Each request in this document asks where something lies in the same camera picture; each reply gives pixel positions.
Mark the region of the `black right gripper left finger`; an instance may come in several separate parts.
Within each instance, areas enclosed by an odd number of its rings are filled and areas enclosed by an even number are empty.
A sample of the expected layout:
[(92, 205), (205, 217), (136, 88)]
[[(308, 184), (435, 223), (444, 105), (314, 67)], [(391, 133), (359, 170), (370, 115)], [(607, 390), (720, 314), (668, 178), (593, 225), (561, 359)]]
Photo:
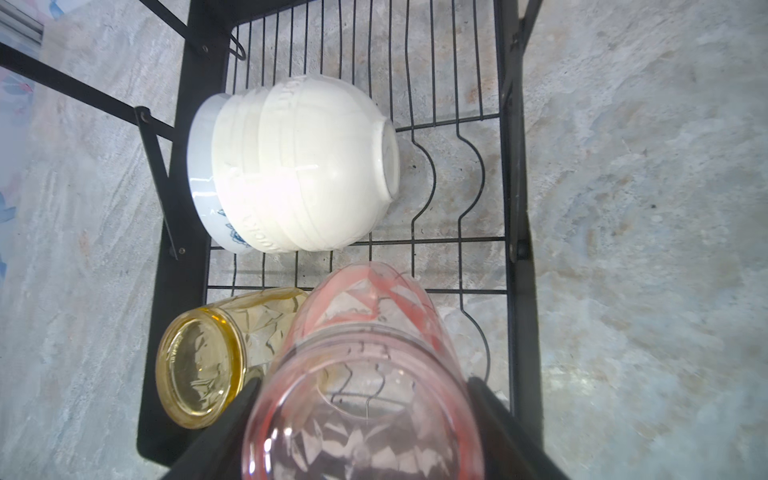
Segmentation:
[(261, 386), (261, 380), (250, 380), (162, 479), (240, 480), (244, 432)]

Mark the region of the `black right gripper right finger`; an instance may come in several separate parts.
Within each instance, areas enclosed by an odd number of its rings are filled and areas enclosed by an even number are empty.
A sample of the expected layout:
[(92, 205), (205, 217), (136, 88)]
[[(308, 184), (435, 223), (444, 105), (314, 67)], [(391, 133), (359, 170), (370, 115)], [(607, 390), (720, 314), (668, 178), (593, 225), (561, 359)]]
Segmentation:
[(467, 388), (482, 442), (486, 479), (568, 479), (482, 379), (470, 377)]

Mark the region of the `yellow glass cup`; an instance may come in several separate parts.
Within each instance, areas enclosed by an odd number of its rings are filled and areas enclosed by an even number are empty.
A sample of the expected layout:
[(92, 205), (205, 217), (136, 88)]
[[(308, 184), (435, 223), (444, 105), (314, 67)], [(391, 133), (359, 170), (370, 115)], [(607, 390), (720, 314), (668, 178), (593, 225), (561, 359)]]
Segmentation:
[(274, 288), (190, 310), (164, 332), (156, 357), (159, 399), (177, 425), (212, 425), (248, 381), (262, 379), (308, 298)]

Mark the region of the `pink glass cup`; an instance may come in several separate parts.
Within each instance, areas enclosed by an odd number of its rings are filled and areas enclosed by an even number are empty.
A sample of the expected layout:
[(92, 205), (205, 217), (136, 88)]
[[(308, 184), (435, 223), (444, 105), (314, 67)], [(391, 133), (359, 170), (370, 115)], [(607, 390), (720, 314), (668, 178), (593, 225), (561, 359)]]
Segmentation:
[(381, 262), (297, 312), (244, 432), (245, 479), (481, 479), (482, 442), (426, 291)]

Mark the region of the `cream ribbed bowl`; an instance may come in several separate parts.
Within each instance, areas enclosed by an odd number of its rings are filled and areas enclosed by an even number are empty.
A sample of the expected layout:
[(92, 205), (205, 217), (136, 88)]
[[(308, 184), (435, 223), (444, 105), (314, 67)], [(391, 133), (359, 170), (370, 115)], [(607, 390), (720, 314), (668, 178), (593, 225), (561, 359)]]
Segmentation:
[(383, 219), (401, 178), (391, 120), (359, 88), (324, 75), (225, 96), (211, 167), (236, 238), (262, 253), (355, 243)]

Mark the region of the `blue floral bowl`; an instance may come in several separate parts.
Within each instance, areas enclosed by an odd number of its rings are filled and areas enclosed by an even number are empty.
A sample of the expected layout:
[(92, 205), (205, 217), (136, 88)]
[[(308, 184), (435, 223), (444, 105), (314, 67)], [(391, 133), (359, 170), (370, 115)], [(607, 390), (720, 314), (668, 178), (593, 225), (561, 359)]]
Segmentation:
[(196, 213), (211, 239), (231, 253), (244, 254), (252, 247), (240, 237), (225, 214), (212, 168), (214, 126), (229, 98), (230, 95), (223, 93), (213, 95), (195, 113), (187, 142), (187, 178)]

